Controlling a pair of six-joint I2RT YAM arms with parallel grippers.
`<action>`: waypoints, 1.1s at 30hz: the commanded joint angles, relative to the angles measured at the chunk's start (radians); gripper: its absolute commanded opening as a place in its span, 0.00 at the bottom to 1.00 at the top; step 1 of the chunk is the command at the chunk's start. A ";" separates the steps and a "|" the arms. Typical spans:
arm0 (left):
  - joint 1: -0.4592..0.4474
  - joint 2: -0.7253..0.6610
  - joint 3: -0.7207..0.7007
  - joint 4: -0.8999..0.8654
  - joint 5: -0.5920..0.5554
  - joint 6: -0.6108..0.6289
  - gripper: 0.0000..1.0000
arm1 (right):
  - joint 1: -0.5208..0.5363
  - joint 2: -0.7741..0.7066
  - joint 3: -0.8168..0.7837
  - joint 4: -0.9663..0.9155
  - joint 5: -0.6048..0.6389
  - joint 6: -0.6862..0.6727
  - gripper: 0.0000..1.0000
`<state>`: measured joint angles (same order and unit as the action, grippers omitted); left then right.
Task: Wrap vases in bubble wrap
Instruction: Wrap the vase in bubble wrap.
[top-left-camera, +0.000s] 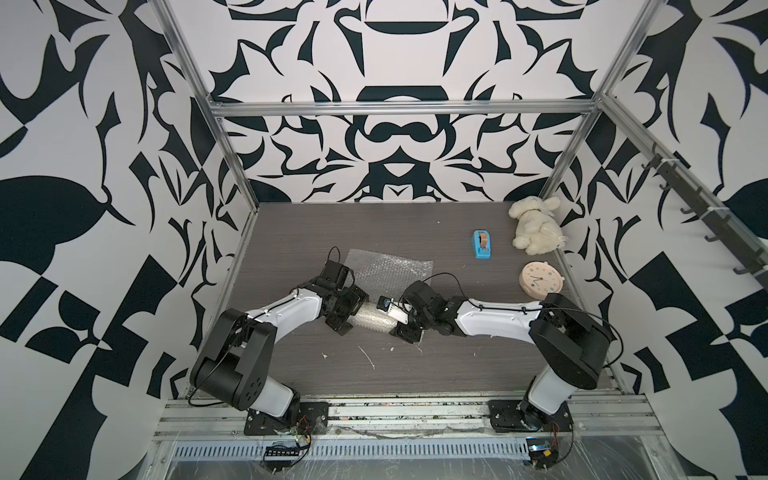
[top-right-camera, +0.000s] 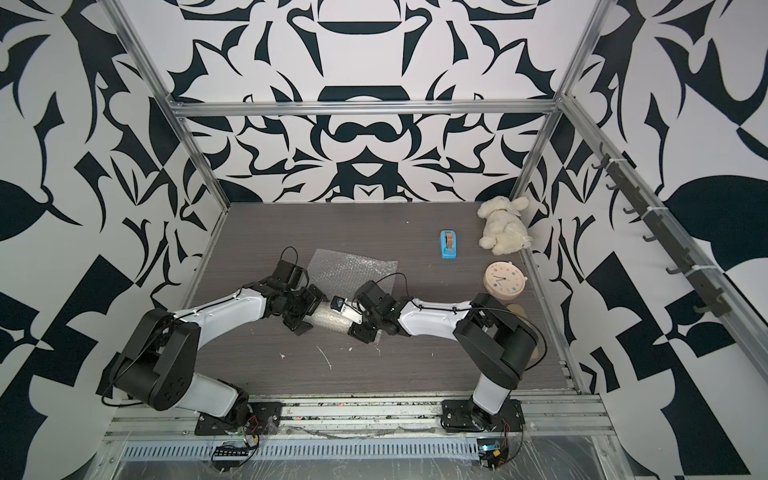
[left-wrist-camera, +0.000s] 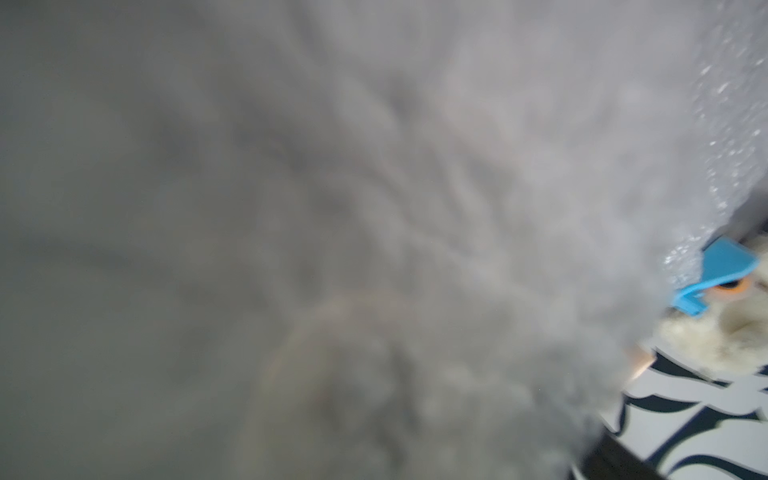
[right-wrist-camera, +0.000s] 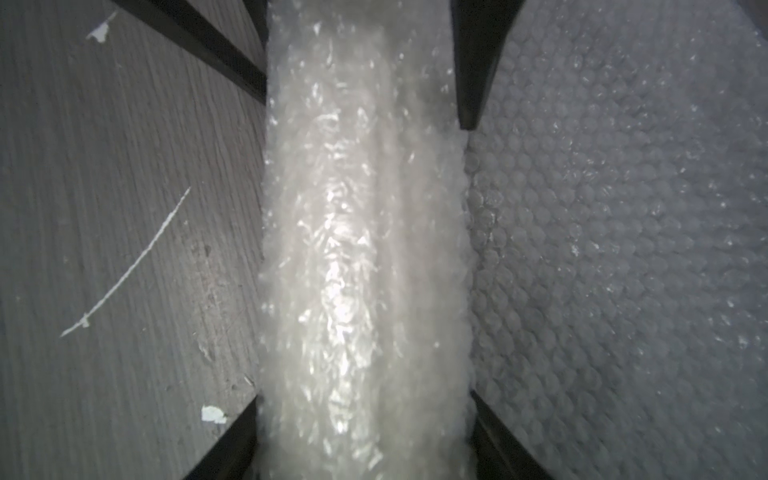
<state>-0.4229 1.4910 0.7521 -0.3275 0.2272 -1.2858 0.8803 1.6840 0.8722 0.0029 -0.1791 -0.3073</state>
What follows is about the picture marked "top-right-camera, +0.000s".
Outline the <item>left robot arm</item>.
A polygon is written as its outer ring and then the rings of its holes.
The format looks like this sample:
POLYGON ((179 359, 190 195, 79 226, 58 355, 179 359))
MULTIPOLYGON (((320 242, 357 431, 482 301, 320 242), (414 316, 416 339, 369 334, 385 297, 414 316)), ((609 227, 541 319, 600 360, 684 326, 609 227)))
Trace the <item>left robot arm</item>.
POLYGON ((241 426, 250 416, 248 395, 197 372, 198 351, 242 325, 271 317, 301 335, 312 328, 306 318, 325 300, 314 284, 296 289, 266 279, 187 310, 150 310, 113 363, 108 387, 156 411, 180 408, 241 426))

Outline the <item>clear bubble wrap sheet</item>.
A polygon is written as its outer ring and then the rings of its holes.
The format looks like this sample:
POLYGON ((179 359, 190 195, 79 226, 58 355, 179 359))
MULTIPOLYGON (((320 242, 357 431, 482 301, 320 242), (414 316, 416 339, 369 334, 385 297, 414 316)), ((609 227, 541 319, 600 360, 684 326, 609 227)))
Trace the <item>clear bubble wrap sheet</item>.
POLYGON ((378 281, 379 287, 391 293, 397 271, 395 260, 377 260, 370 257, 318 249, 309 262, 308 273, 329 302, 334 296, 341 296, 353 302, 355 292, 365 282, 378 281))

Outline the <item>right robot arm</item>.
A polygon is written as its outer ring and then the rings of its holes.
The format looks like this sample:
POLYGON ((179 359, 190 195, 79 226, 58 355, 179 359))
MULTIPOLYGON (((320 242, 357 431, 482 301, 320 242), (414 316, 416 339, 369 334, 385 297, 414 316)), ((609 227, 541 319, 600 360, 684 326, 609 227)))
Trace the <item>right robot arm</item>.
POLYGON ((355 292, 352 306, 361 321, 348 334, 364 343, 373 341, 380 331, 457 342, 480 372, 470 410, 488 418, 499 416, 546 343, 537 327, 487 293, 460 303, 425 302, 409 296, 397 300, 378 282, 368 281, 355 292))

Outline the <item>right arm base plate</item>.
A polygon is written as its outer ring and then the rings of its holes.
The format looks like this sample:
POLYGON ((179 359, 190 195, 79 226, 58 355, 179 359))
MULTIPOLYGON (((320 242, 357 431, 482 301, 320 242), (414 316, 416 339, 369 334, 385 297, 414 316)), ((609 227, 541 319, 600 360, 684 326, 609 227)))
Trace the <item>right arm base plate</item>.
POLYGON ((521 402, 506 399, 496 414, 490 414, 472 400, 443 400, 441 427, 448 433, 522 432, 524 416, 521 402))

